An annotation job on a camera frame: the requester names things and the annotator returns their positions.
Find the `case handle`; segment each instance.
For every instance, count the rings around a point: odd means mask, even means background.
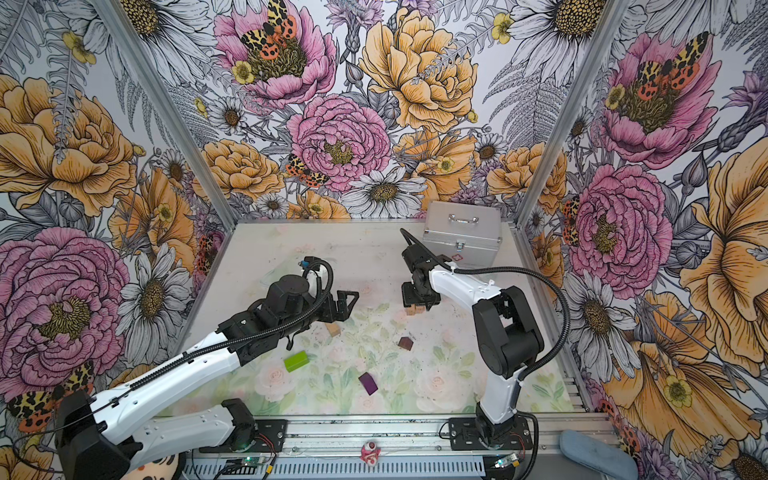
[[[459,222],[459,223],[478,223],[480,219],[477,217],[472,217],[471,220],[467,220],[465,218],[456,218],[456,215],[450,214],[448,215],[448,220],[450,220],[451,222]]]

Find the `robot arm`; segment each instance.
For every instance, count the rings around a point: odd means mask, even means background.
[[[333,300],[330,265],[314,257],[301,265],[303,276],[285,275],[270,286],[266,299],[233,315],[173,359],[93,396],[80,391],[64,398],[57,414],[56,447],[65,478],[119,480],[141,465],[189,449],[248,448],[258,426],[239,399],[190,415],[153,417],[209,380],[274,349],[284,336],[290,349],[290,335],[309,329],[311,322],[349,318],[359,294],[340,290]],[[328,280],[321,292],[316,279],[324,273]]]
[[[525,294],[516,286],[502,290],[493,280],[486,283],[473,275],[456,273],[451,259],[435,257],[419,243],[409,245],[402,257],[412,273],[412,282],[402,285],[404,306],[423,305],[429,310],[446,295],[472,312],[480,355],[489,370],[475,424],[486,445],[501,443],[499,439],[515,424],[522,387],[519,375],[544,350],[544,339]],[[506,327],[502,316],[512,320]]]

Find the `floral tablecloth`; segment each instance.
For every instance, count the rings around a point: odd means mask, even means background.
[[[263,297],[282,275],[299,272],[296,264],[305,255],[331,262],[334,292],[358,290],[360,300],[352,317],[337,323],[338,336],[331,336],[325,324],[314,323],[296,337],[293,350],[286,351],[283,339],[277,349],[209,382],[166,413],[196,412],[236,397],[254,415],[474,412],[488,369],[478,353],[472,315],[450,299],[429,312],[406,315],[400,285],[409,272],[400,256],[406,246],[400,227],[415,234],[423,229],[419,223],[391,222],[239,225],[187,346]],[[495,265],[509,265],[510,257],[516,258],[508,231],[504,238]],[[508,285],[514,280],[508,275],[499,282]],[[527,283],[516,284],[524,291],[529,288]],[[410,351],[398,346],[404,336],[413,341]],[[302,350],[310,363],[287,372],[283,360]],[[364,372],[379,387],[370,396],[358,380]],[[556,362],[529,380],[520,409],[572,410]]]

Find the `green block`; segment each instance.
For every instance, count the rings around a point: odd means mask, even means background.
[[[306,356],[306,352],[298,352],[296,355],[289,356],[283,360],[286,364],[286,370],[292,372],[295,369],[299,369],[310,362],[310,358]]]

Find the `metal frame pole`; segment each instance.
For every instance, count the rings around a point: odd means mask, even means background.
[[[203,160],[192,133],[181,119],[176,104],[170,98],[163,79],[149,59],[147,52],[141,47],[141,39],[134,30],[131,21],[125,14],[120,0],[99,0],[92,2],[101,20],[107,26],[112,38],[117,43],[123,58],[128,60],[129,68],[133,70],[135,80],[141,85],[153,106],[166,121],[166,127],[178,143],[181,153],[192,170],[197,175],[200,185],[210,198],[216,209],[226,233],[231,233],[237,223],[235,216],[227,203],[226,197],[214,180],[210,168]]]
[[[531,216],[533,207],[544,190],[547,177],[549,177],[552,168],[554,168],[555,163],[558,161],[558,154],[562,149],[565,136],[578,116],[581,102],[584,100],[588,89],[594,87],[595,72],[598,71],[600,64],[611,50],[611,43],[618,33],[621,19],[627,12],[629,3],[629,0],[607,0],[603,8],[603,15],[595,29],[597,34],[590,40],[584,62],[574,75],[571,89],[568,91],[563,108],[560,110],[558,119],[552,128],[552,133],[549,134],[544,153],[541,155],[541,163],[531,179],[531,185],[525,192],[523,204],[515,218],[515,222],[519,227],[525,226],[525,222]]]

